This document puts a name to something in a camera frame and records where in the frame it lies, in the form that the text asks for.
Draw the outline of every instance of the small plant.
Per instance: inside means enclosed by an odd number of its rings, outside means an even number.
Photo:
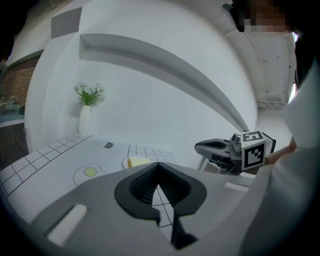
[[[84,102],[84,105],[91,106],[105,98],[105,89],[97,82],[95,86],[91,86],[85,82],[79,82],[74,91],[80,95],[79,99]]]

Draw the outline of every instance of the brick wall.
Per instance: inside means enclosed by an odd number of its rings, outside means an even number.
[[[39,58],[40,56],[30,58],[7,70],[2,81],[2,93],[6,100],[14,96],[18,104],[26,105],[30,80]]]

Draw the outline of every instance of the white table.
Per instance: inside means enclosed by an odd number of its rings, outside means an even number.
[[[0,171],[2,201],[12,214],[18,214],[30,224],[48,205],[84,181],[123,170],[128,156],[183,165],[169,150],[75,134],[34,151]],[[161,188],[156,192],[153,205],[162,211],[161,227],[168,233],[173,211]]]

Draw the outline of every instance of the white curved wall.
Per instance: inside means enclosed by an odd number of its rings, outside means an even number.
[[[199,168],[197,142],[229,138],[237,130],[199,100],[162,80],[105,62],[80,60],[72,85],[100,82],[107,98],[93,106],[89,133],[136,145],[171,149],[189,167]],[[63,132],[78,128],[81,103],[73,86],[65,91]]]
[[[90,133],[172,149],[190,167],[199,167],[201,160],[195,143],[238,132],[172,84],[121,65],[79,60],[82,33],[131,37],[173,53],[216,84],[248,128],[255,128],[258,110],[247,72],[228,41],[204,19],[165,1],[94,0],[82,9],[79,32],[50,41],[34,72],[25,115],[31,150],[77,132],[81,104],[73,87],[81,80],[101,82],[107,93],[92,108]]]
[[[250,78],[235,50],[214,26],[167,1],[106,2],[108,7],[113,3],[112,14],[103,15],[83,33],[130,37],[171,52],[207,76],[230,99],[249,130],[255,128],[258,107]]]

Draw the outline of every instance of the white vase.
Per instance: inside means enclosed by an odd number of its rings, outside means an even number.
[[[80,136],[87,136],[88,135],[90,110],[91,110],[90,106],[84,105],[82,107],[82,110],[80,113],[80,120],[79,120],[79,135]]]

